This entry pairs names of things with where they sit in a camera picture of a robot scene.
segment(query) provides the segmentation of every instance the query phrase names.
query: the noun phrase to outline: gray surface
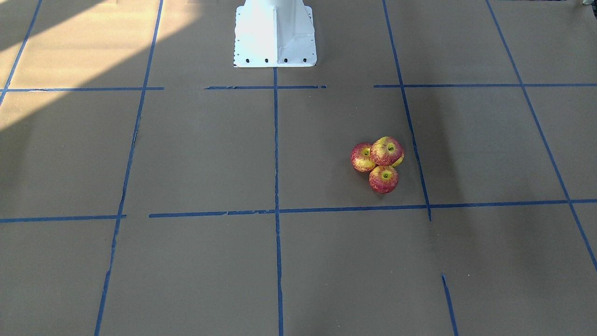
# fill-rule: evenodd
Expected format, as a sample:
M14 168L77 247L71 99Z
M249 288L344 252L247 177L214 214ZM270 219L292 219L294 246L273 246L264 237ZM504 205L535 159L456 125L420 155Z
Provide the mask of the gray surface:
M425 210L282 215L285 334L450 335L426 218Z
M97 2L44 0L10 88L141 87L159 1ZM525 83L596 81L589 7L490 3ZM0 335L93 335L116 221L66 220L118 213L142 96L101 336L278 335L276 103L285 335L453 335L442 273L460 335L594 335L597 273L567 204L461 204L565 201L520 87L406 88L415 148L401 90L373 87L398 83L383 2L309 0L319 64L278 84L327 88L203 90L274 85L232 67L241 4L165 0L149 75L163 90L6 95ZM0 3L0 87L35 5ZM484 1L387 9L404 83L518 83ZM570 197L593 202L574 208L595 251L597 92L527 91ZM406 157L380 196L349 153L386 135ZM195 216L149 218L180 212Z
M2 335L90 335L114 221L0 225Z
M432 226L461 335L597 329L597 277L567 205L438 209Z
M102 335L274 335L273 215L127 218Z

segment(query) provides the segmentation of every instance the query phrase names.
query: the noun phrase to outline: blue grid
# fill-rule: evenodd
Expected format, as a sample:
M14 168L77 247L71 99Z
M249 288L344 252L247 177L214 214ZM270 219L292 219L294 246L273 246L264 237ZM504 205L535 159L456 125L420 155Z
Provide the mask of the blue grid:
M115 229L112 239L112 248L110 252L110 263L109 269L106 273L106 278L104 281L104 287L102 292L102 298L100 303L100 308L97 316L97 323L95 329L95 336L99 336L100 328L101 328L101 321L103 317L103 310L106 301L107 290L110 282L110 274L112 271L112 264L115 256L115 249L116 249L116 237L118 235L119 227L121 220L126 218L127 216L124 215L123 208L124 202L127 193L127 186L128 186L128 178L130 176L131 165L133 162L133 155L134 155L134 147L136 142L136 136L139 131L139 122L141 119L141 114L143 111L143 104L144 98L147 91L155 91L155 90L164 90L164 87L149 87L147 86L149 81L149 74L151 70L151 64L153 59L153 52L155 50L156 39L158 34L159 22L162 13L162 7L164 4L164 0L160 0L159 8L158 8L158 16L156 18L155 28L153 32L153 40L152 45L150 48L149 58L147 61L147 68L145 73L145 78L142 87L90 87L90 88L10 88L10 82L14 76L16 67L19 63L21 55L23 54L24 48L27 44L27 41L31 35L33 26L35 24L36 18L39 14L40 7L42 5L43 0L39 0L37 6L35 8L35 12L33 14L32 21L29 25L27 33L24 37L23 43L17 53L16 59L13 63L13 67L11 72L8 76L7 82L2 89L2 93L0 95L0 105L4 101L4 97L9 92L36 92L36 91L44 91L44 92L57 92L57 91L140 91L141 97L139 101L139 108L137 111L137 119L133 131L133 139L131 141L129 157L127 162L127 168L124 177L124 184L122 188L122 198L119 204L118 213L116 215L98 215L98 216L55 216L55 217L36 217L36 218L0 218L0 224L7 224L7 223L19 223L19 222L60 222L60 221L93 221L93 220L106 220L106 219L115 219ZM509 56L510 62L512 63L513 69L515 71L516 77L518 79L517 84L404 84L402 80L401 69L398 60L398 53L396 50L396 46L393 40L393 33L392 27L390 24L390 19L387 12L386 0L382 0L383 8L384 8L384 15L387 23L387 29L389 33L390 43L392 45L393 56L395 60L396 72L398 75L399 84L379 84L374 85L374 88L400 88L402 94L402 100L405 107L405 112L407 114L407 120L409 124L409 128L411 131L411 137L413 142L413 147L417 159L417 164L420 173L421 179L421 187L423 189L424 197L425 197L425 204L414 204L414 205L400 205L400 206L368 206L368 207L320 207L320 208L295 208L295 209L280 209L279 207L279 160L278 160L278 90L285 90L285 89L322 89L327 88L325 85L278 85L278 71L276 68L273 69L273 86L211 86L205 88L206 90L273 90L274 94L274 125L275 125L275 208L274 209L266 209L266 210L231 210L231 211L216 211L216 212L183 212L183 213L152 213L149 214L149 218L175 218L175 217L194 217L194 216L223 216L223 215L264 215L264 214L274 214L275 221L276 221L276 256L277 256L277 270L278 270L278 322L279 322L279 335L283 336L284 334L284 327L283 327L283 303L282 303L282 259L281 259L281 239L280 239L280 218L279 215L281 213L313 213L313 212L345 212L345 211L375 211L375 210L412 210L412 209L427 209L429 219L432 220L432 209L445 209L445 208L463 208L463 207L501 207L501 206L539 206L539 205L553 205L553 204L567 204L569 205L570 211L574 220L578 226L578 230L583 238L583 241L586 245L587 251L590 255L590 258L593 262L595 270L597 270L597 261L595 259L595 255L593 254L593 250L589 244L589 241L584 233L584 229L578 219L576 214L576 210L574 208L574 204L588 204L588 203L597 203L597 198L588 198L588 199L571 199L566 186L564 184L564 180L559 172L557 163L552 155L552 152L549 148L549 144L547 139L543 134L543 130L539 119L535 113L533 108L533 104L530 101L530 98L527 94L526 87L597 87L597 83L556 83L556 84L543 84L543 83L524 83L522 78L518 72L518 68L516 67L516 63L512 57L508 44L506 42L505 37L501 31L500 25L498 23L497 17L493 11L493 8L490 4L489 0L485 0L487 7L491 13L491 16L494 20L502 43L506 49L506 52ZM564 200L543 200L543 201L513 201L513 202L488 202L488 203L454 203L454 204L431 204L429 202L429 197L426 190L426 185L424 181L424 174L423 169L420 162L420 157L418 154L417 143L416 143L416 136L413 130L413 125L410 117L410 110L408 107L408 100L407 95L405 92L405 88L433 88L433 87L520 87L524 93L524 96L527 100L528 107L531 111L533 119L536 123L537 130L540 133L541 139L544 143L545 149L550 157L552 162L552 166L562 190L565 195ZM454 309L452 305L452 300L450 296L450 291L448 289L446 275L441 274L442 276L442 283L445 290L446 300L448 304L448 309L450 313L450 318L453 326L453 332L455 336L458 336L458 329L456 324L456 318L454 315Z

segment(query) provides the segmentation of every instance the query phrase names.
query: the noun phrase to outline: apple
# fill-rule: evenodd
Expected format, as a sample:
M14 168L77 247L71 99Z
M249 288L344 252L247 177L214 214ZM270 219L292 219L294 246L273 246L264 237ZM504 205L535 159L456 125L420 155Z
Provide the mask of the apple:
M398 172L392 166L377 166L369 173L369 184L378 193L387 194L398 185Z
M350 155L352 166L359 172L370 172L375 168L376 164L370 156L371 144L361 142L355 146Z
M398 167L398 165L401 164L403 160L404 160L404 151L402 152L402 156L398 159L398 161L392 163L392 167L394 167L394 168Z
M396 163L403 155L404 149L398 140L385 136L371 146L371 159L380 166Z

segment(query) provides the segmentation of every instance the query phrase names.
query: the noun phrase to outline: stacked apple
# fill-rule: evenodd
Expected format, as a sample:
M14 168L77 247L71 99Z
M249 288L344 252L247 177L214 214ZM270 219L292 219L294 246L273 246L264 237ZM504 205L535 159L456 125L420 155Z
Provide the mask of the stacked apple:
M369 173L369 184L378 193L387 194L398 185L398 172L394 169L404 159L404 149L391 136L373 144L362 142L354 147L350 160L359 172Z

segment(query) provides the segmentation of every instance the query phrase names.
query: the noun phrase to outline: white metal base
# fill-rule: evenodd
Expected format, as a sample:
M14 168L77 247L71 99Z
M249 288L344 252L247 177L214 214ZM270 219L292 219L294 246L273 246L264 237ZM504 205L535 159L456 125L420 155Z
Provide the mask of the white metal base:
M282 22L287 8L236 9L234 66L239 68L274 68L314 66L317 62L313 10L302 0L292 0L292 18Z

